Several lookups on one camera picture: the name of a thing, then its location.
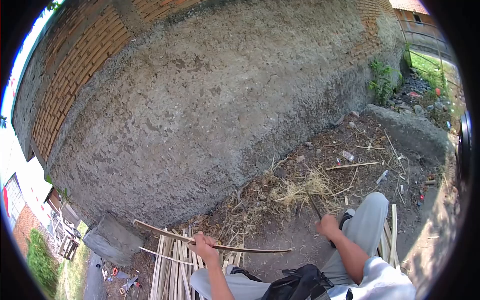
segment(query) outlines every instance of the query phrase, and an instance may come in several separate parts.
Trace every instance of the tire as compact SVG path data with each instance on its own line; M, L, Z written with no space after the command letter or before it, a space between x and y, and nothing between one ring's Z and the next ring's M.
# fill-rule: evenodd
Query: tire
M76 237L78 237L79 239L82 238L82 234L76 228L72 228L72 231Z

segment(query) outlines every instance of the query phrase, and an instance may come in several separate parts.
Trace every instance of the pile of bamboo strips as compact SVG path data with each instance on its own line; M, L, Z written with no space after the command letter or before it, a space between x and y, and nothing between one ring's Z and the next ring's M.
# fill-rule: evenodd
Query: pile of bamboo strips
M380 237L380 243L378 245L378 256L400 271L400 262L398 261L398 254L396 252L396 233L396 204L392 204L392 231L390 231L388 222L385 219L384 230L382 231L382 236Z
M181 236L191 237L192 232L189 230L187 234L184 229ZM140 247L140 249L156 255L148 299L194 300L195 290L190 287L190 277L196 270L206 268L202 258L190 251L184 241L167 236L160 236L158 239L156 252ZM228 264L236 266L240 264L241 252L235 253L235 257L232 252L221 253L219 256L220 262L223 263L224 273Z

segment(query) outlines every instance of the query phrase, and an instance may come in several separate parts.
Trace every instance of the pavement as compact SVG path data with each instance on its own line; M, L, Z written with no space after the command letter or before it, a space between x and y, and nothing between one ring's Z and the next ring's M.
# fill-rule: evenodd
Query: pavement
M96 267L96 264L102 264L102 261L100 256L92 252L88 259L84 299L106 300L107 290L103 285L102 271Z

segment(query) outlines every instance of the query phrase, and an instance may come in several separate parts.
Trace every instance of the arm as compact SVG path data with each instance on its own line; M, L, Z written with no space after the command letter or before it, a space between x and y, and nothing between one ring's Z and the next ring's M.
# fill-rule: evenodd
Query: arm
M318 233L335 244L348 276L359 285L363 278L363 267L369 259L368 254L338 229L338 222L334 216L325 215L321 222L316 223L316 228Z
M215 240L204 236L202 232L195 234L193 238L196 245L189 245L189 248L207 264L212 300L235 300L222 272L222 266L220 266L218 260L218 251L212 248L215 245Z

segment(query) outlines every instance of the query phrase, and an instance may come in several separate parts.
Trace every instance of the white shirt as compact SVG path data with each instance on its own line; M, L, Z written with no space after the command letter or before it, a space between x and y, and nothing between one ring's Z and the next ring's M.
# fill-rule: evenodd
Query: white shirt
M331 300L345 300L348 288L352 290L353 300L415 299L416 293L407 275L378 256L365 262L360 285L334 286L328 290L328 295Z

